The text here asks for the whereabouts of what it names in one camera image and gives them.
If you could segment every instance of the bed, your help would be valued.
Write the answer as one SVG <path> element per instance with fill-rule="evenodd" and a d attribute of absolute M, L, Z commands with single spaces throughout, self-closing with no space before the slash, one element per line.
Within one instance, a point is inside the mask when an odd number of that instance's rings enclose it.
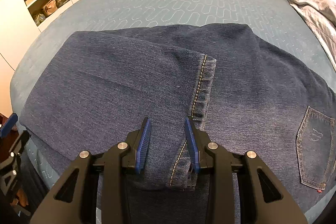
<path fill-rule="evenodd" d="M 80 0 L 54 20 L 33 42 L 18 65 L 10 85 L 13 112 L 21 110 L 39 76 L 64 41 L 78 30 L 210 23 L 247 24 L 269 43 L 291 53 L 320 75 L 336 92 L 336 74 L 315 35 L 287 0 Z M 26 146 L 35 169 L 50 188 L 58 174 L 33 141 Z M 306 212 L 312 223 L 336 187 Z M 100 210 L 97 210 L 100 223 Z"/>

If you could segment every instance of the jeans pocket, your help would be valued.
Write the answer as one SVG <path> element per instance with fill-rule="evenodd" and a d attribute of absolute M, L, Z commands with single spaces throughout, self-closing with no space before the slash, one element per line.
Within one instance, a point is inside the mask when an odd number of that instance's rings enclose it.
<path fill-rule="evenodd" d="M 300 181 L 324 190 L 335 170 L 335 119 L 307 108 L 296 137 Z"/>

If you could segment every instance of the blue denim jeans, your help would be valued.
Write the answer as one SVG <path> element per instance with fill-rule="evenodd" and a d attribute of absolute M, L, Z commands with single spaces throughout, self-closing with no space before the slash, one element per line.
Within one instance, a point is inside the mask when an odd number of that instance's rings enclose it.
<path fill-rule="evenodd" d="M 204 223 L 209 179 L 190 167 L 187 115 L 228 151 L 256 151 L 303 212 L 335 185 L 335 94 L 247 25 L 75 32 L 20 123 L 61 174 L 80 151 L 108 150 L 148 116 L 145 169 L 128 178 L 134 223 Z M 238 219 L 236 182 L 235 194 Z"/>

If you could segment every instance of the silver bolt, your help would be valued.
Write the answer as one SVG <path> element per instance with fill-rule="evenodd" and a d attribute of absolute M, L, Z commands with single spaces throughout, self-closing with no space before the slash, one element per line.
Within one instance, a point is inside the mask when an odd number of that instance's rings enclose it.
<path fill-rule="evenodd" d="M 257 156 L 257 153 L 254 151 L 248 151 L 247 156 L 251 159 L 254 159 Z"/>
<path fill-rule="evenodd" d="M 88 151 L 82 151 L 79 153 L 79 156 L 82 158 L 82 159 L 85 159 L 89 156 L 89 152 Z"/>
<path fill-rule="evenodd" d="M 128 144 L 127 144 L 127 143 L 125 143 L 125 142 L 118 143 L 118 148 L 119 148 L 119 149 L 126 149 L 126 148 L 127 148 L 127 146 L 128 146 Z"/>
<path fill-rule="evenodd" d="M 214 143 L 214 142 L 211 142 L 211 143 L 208 143 L 208 147 L 210 149 L 217 149 L 218 148 L 218 144 Z"/>

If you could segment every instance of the crumpled bedding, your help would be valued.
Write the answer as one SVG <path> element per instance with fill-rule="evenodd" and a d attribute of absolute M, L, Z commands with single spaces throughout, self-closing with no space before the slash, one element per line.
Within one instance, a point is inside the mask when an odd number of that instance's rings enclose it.
<path fill-rule="evenodd" d="M 288 0 L 325 50 L 336 71 L 336 0 Z"/>

